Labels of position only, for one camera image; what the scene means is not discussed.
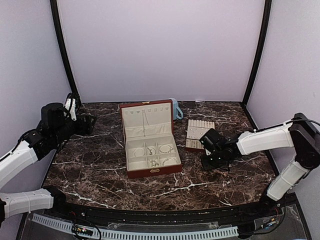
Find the red jewelry display tray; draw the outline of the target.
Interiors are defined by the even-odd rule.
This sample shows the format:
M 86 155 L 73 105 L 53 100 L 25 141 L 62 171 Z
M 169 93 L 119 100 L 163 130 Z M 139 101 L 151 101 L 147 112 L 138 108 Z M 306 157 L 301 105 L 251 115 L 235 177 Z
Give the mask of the red jewelry display tray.
M 209 129 L 214 129 L 213 121 L 189 119 L 187 123 L 185 149 L 190 152 L 202 152 L 203 148 L 200 138 L 202 138 Z

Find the gold crystal pendant earring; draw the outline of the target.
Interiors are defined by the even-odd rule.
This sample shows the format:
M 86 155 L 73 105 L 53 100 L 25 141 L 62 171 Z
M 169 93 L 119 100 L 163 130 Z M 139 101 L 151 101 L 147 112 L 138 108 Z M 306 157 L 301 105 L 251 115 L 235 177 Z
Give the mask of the gold crystal pendant earring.
M 148 164 L 149 164 L 149 167 L 150 168 L 154 168 L 154 167 L 158 167 L 160 164 L 159 164 L 159 161 L 156 160 L 156 159 L 151 159 L 148 161 Z

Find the light blue faceted mug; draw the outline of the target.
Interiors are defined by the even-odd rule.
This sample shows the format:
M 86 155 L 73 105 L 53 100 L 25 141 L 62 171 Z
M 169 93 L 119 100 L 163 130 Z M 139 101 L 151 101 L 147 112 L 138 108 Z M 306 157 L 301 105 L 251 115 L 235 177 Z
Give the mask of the light blue faceted mug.
M 174 120 L 182 120 L 184 117 L 184 114 L 182 110 L 179 107 L 179 103 L 175 98 L 170 98 L 172 101 L 172 117 Z

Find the red jewelry box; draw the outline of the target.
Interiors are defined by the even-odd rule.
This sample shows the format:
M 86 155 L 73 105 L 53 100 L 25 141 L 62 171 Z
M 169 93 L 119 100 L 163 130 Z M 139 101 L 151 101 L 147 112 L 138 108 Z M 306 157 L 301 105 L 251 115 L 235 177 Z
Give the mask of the red jewelry box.
M 174 139 L 173 104 L 170 99 L 139 103 L 121 104 L 120 116 L 126 154 L 126 173 L 128 178 L 137 179 L 179 173 L 182 162 Z M 143 133 L 142 110 L 145 109 L 149 125 Z M 170 144 L 172 153 L 160 153 L 159 146 Z M 134 157 L 137 148 L 145 149 L 145 156 Z M 161 166 L 161 159 L 176 158 L 177 165 Z M 149 160 L 158 160 L 159 166 L 149 167 Z

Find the thin chain hung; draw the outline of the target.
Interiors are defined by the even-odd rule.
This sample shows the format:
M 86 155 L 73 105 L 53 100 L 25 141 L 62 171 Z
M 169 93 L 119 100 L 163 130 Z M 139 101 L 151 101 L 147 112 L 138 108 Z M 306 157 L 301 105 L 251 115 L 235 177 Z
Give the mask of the thin chain hung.
M 149 123 L 148 123 L 148 118 L 146 115 L 146 110 L 143 109 L 142 110 L 142 127 L 143 127 L 143 136 L 144 137 L 146 136 L 146 125 L 149 125 Z

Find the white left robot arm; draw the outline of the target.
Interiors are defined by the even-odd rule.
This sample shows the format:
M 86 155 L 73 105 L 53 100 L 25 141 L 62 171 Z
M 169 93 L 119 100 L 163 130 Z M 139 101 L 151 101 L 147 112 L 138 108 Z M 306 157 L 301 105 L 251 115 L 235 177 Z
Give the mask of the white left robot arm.
M 49 103 L 41 108 L 41 120 L 36 128 L 23 133 L 17 144 L 0 159 L 0 186 L 4 187 L 22 170 L 42 160 L 51 151 L 59 151 L 74 135 L 86 136 L 93 132 L 97 118 L 78 115 L 80 97 L 69 93 L 65 103 Z M 38 190 L 0 194 L 0 220 L 51 209 L 60 218 L 71 213 L 65 203 L 66 195 L 54 186 Z

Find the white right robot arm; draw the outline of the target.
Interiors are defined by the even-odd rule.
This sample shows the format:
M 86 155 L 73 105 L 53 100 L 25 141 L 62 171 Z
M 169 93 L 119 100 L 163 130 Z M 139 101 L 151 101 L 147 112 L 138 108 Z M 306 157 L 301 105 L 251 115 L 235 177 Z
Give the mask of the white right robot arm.
M 199 142 L 209 152 L 201 158 L 205 170 L 227 167 L 235 159 L 253 153 L 291 150 L 290 162 L 255 205 L 255 213 L 260 217 L 266 217 L 274 210 L 274 202 L 320 166 L 320 124 L 301 112 L 283 123 L 243 131 L 232 137 L 225 137 L 211 128 Z

